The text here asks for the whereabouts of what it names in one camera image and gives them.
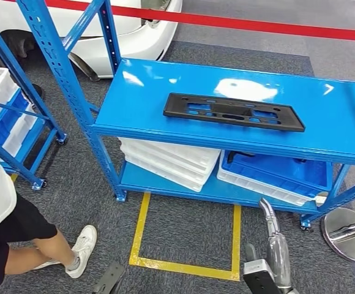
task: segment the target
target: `round metal base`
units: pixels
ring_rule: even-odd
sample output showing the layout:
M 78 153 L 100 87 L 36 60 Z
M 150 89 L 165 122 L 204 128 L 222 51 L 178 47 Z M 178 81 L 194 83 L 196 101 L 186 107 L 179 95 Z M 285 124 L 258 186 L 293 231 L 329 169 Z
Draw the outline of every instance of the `round metal base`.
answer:
M 322 219 L 322 233 L 328 246 L 336 253 L 355 262 L 355 238 L 344 242 L 333 242 L 329 234 L 345 227 L 355 224 L 355 211 L 347 208 L 337 208 Z

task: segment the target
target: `blue metal shelf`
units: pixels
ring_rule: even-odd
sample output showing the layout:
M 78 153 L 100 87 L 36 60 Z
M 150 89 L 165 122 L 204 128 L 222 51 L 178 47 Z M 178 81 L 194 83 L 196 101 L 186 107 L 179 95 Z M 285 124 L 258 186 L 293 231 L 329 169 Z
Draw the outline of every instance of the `blue metal shelf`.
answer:
M 122 169 L 120 186 L 125 190 L 139 192 L 152 192 L 154 194 L 185 197 L 205 201 L 216 201 L 222 203 L 239 204 L 244 206 L 258 207 L 261 197 L 268 200 L 274 209 L 291 211 L 302 214 L 317 213 L 315 201 L 306 202 L 303 206 L 296 206 L 275 198 L 267 197 L 263 194 L 244 189 L 239 186 L 220 181 L 217 178 L 217 168 L 214 168 L 209 179 L 200 192 L 194 192 L 183 186 L 155 175 L 136 165 L 125 162 Z
M 45 183 L 45 179 L 39 178 L 35 175 L 37 168 L 43 159 L 44 155 L 54 139 L 59 143 L 64 143 L 67 137 L 54 119 L 54 117 L 48 111 L 44 104 L 40 96 L 33 88 L 26 74 L 21 69 L 17 59 L 8 48 L 5 41 L 0 36 L 0 59 L 10 71 L 11 77 L 18 84 L 21 91 L 25 93 L 27 98 L 30 99 L 36 108 L 38 109 L 37 113 L 29 112 L 21 108 L 14 107 L 11 104 L 0 104 L 3 109 L 10 109 L 11 111 L 17 111 L 20 116 L 23 113 L 25 115 L 36 116 L 36 121 L 35 124 L 28 131 L 26 138 L 22 142 L 19 152 L 13 157 L 0 144 L 0 158 L 4 160 L 2 165 L 8 173 L 18 173 L 22 177 L 32 183 L 32 188 L 39 190 Z M 27 169 L 24 165 L 24 160 L 35 145 L 36 141 L 43 131 L 43 128 L 47 126 L 49 129 L 47 139 L 42 146 L 41 150 L 37 153 L 35 160 L 30 169 Z
M 349 164 L 355 164 L 355 82 L 121 59 L 110 0 L 94 0 L 90 4 L 64 38 L 64 44 L 44 0 L 17 0 L 17 3 L 118 200 L 124 201 L 125 190 L 148 190 L 258 206 L 261 195 L 218 181 L 215 171 L 200 193 L 131 164 L 123 165 L 118 175 L 101 135 L 343 163 L 332 190 L 320 207 L 314 202 L 299 207 L 269 198 L 276 209 L 302 214 L 301 221 L 304 227 L 310 227 L 310 221 L 355 199 L 355 186 L 338 195 Z M 96 13 L 104 34 L 114 79 L 94 120 L 67 54 Z M 282 132 L 167 118 L 162 111 L 171 92 L 291 105 L 306 130 Z
M 306 130 L 166 117 L 162 110 L 171 92 L 291 105 Z M 104 135 L 355 164 L 355 82 L 122 59 L 93 127 Z

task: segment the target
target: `white car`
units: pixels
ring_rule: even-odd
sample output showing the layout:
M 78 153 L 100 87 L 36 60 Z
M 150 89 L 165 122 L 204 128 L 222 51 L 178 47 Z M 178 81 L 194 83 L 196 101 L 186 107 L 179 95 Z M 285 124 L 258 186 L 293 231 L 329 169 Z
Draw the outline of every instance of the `white car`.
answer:
M 181 12 L 183 0 L 112 0 L 113 5 Z M 82 13 L 49 7 L 61 37 L 65 37 Z M 121 55 L 128 58 L 162 59 L 171 44 L 177 23 L 114 16 Z M 34 45 L 30 27 L 16 2 L 0 0 L 0 34 L 17 56 L 25 58 Z M 95 16 L 69 55 L 70 60 L 92 80 L 110 78 L 112 70 L 101 27 Z

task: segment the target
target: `person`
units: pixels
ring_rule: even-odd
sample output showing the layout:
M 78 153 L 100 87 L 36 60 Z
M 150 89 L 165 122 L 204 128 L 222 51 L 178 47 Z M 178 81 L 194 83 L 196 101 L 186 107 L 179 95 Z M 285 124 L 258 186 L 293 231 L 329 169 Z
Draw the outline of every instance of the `person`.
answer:
M 6 274 L 22 274 L 59 263 L 69 276 L 76 279 L 84 272 L 96 244 L 96 229 L 87 225 L 70 248 L 56 226 L 46 221 L 31 202 L 16 193 L 14 183 L 0 165 L 0 197 L 2 195 L 10 195 L 17 202 L 12 212 L 0 222 L 0 285 Z M 30 240 L 36 247 L 11 248 L 8 244 Z

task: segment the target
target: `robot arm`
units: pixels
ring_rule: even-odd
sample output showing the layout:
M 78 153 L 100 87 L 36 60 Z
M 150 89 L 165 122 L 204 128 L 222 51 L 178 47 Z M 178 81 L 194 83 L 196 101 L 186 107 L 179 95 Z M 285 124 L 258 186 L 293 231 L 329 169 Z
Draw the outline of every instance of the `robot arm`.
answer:
M 269 232 L 267 257 L 258 259 L 254 246 L 248 244 L 248 262 L 244 264 L 243 278 L 254 294 L 298 294 L 291 287 L 288 244 L 279 232 L 273 207 L 264 198 L 259 206 L 264 212 Z

